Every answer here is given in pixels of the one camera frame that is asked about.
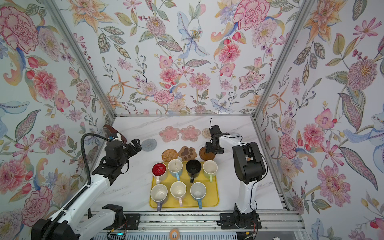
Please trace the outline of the dark brown round coaster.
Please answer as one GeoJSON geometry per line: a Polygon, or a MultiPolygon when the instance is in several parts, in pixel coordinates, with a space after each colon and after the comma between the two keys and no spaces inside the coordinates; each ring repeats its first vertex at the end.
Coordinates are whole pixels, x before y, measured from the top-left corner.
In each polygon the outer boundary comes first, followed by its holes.
{"type": "Polygon", "coordinates": [[[207,153],[205,147],[200,149],[199,156],[203,161],[211,161],[216,157],[214,153],[207,153]]]}

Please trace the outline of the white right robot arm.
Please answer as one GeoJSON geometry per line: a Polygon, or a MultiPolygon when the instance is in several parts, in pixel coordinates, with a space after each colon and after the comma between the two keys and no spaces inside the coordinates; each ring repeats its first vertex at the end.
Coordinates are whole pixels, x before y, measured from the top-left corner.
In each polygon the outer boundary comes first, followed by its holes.
{"type": "Polygon", "coordinates": [[[253,197],[256,183],[267,175],[267,165],[259,146],[255,142],[244,143],[242,137],[232,136],[221,131],[218,125],[209,128],[211,140],[206,143],[206,153],[214,155],[232,153],[235,174],[240,181],[239,197],[234,213],[245,216],[255,212],[257,207],[253,197]]]}

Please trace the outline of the red inside white mug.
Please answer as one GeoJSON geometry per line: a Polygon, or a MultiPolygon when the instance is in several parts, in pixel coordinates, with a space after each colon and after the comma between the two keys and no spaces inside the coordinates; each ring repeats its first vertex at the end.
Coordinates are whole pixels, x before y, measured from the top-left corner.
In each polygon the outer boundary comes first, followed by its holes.
{"type": "Polygon", "coordinates": [[[152,175],[155,180],[155,184],[161,184],[168,177],[168,170],[165,163],[156,163],[152,167],[152,175]]]}

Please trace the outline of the light green mug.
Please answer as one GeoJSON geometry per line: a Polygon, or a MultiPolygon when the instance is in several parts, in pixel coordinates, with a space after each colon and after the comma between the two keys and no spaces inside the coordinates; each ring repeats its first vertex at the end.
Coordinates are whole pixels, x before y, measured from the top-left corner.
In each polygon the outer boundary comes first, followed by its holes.
{"type": "Polygon", "coordinates": [[[203,172],[204,176],[209,180],[210,183],[212,183],[218,172],[217,163],[212,160],[205,161],[203,164],[203,172]]]}

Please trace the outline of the brown paw print coaster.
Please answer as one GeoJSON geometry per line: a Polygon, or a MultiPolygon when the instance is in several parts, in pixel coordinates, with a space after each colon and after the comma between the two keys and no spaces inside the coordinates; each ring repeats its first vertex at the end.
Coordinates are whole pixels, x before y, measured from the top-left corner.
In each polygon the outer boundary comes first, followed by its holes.
{"type": "Polygon", "coordinates": [[[178,156],[183,162],[188,162],[190,160],[195,160],[198,157],[198,154],[196,153],[195,148],[184,146],[179,150],[178,156]]]}

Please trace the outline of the orange tape roll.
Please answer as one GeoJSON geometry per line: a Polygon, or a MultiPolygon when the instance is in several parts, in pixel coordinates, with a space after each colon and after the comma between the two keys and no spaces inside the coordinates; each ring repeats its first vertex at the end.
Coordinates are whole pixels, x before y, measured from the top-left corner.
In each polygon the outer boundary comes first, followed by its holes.
{"type": "Polygon", "coordinates": [[[177,228],[171,229],[169,232],[169,240],[180,240],[181,239],[181,233],[177,228]]]}

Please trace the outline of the pink flower coaster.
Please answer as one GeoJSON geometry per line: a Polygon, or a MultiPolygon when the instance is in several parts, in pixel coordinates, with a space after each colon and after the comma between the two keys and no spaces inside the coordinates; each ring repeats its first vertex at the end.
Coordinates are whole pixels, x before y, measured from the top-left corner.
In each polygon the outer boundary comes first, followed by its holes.
{"type": "Polygon", "coordinates": [[[196,129],[194,126],[188,126],[180,130],[182,140],[196,142],[201,134],[201,131],[196,129]]]}
{"type": "Polygon", "coordinates": [[[163,142],[168,143],[171,141],[177,141],[180,138],[179,134],[180,129],[167,126],[164,130],[160,131],[159,136],[162,138],[163,142]]]}

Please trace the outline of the black mug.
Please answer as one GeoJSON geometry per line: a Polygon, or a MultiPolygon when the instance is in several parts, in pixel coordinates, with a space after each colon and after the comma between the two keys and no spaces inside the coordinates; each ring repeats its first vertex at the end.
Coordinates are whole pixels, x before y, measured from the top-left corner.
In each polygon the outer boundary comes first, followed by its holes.
{"type": "Polygon", "coordinates": [[[199,176],[202,169],[202,164],[198,160],[190,160],[186,163],[186,170],[190,177],[190,183],[193,184],[195,179],[199,176]]]}

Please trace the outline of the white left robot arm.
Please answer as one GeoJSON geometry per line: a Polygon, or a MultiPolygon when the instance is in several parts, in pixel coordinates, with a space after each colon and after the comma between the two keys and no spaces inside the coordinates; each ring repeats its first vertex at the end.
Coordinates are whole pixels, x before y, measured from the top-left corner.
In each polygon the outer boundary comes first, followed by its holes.
{"type": "Polygon", "coordinates": [[[82,221],[97,198],[123,174],[129,159],[142,150],[138,139],[124,144],[108,141],[105,157],[91,174],[89,184],[82,187],[71,200],[47,220],[40,219],[32,227],[33,240],[90,240],[105,228],[116,229],[127,222],[123,207],[107,204],[102,210],[82,221]]]}

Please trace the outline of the grey-blue woven round coaster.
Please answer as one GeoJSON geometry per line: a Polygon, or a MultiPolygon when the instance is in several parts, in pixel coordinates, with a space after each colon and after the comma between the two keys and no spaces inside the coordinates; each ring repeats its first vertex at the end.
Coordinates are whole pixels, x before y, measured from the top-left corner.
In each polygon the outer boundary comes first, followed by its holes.
{"type": "Polygon", "coordinates": [[[145,152],[151,152],[157,147],[157,141],[155,139],[146,139],[141,143],[142,150],[145,152]]]}

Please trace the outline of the light blue mug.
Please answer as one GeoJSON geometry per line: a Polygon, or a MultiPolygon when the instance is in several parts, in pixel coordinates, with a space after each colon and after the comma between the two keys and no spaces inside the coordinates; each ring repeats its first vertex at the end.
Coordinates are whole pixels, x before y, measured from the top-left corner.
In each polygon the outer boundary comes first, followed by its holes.
{"type": "Polygon", "coordinates": [[[181,180],[181,175],[183,173],[183,167],[184,167],[183,162],[179,159],[171,160],[168,163],[168,170],[169,170],[170,174],[172,175],[172,177],[176,178],[177,181],[181,180]]]}

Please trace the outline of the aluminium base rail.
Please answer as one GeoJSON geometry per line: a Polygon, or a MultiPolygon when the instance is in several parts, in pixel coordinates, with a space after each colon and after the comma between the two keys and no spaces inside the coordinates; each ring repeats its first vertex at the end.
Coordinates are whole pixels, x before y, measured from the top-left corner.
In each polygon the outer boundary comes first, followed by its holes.
{"type": "Polygon", "coordinates": [[[304,232],[305,225],[298,212],[287,210],[257,210],[257,219],[246,223],[235,223],[230,211],[176,211],[176,212],[126,212],[123,221],[108,224],[100,213],[94,213],[101,220],[103,230],[168,231],[173,228],[188,232],[236,231],[236,232],[304,232]]]}

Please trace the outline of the tan rattan round coaster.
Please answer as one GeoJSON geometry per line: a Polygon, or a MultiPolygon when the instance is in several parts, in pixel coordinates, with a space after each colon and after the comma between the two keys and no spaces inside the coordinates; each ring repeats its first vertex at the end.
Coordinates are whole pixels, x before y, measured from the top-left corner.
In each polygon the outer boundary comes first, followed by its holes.
{"type": "Polygon", "coordinates": [[[162,153],[162,160],[165,163],[170,162],[171,160],[174,160],[174,159],[178,159],[178,157],[179,157],[178,152],[174,149],[168,149],[162,153]]]}

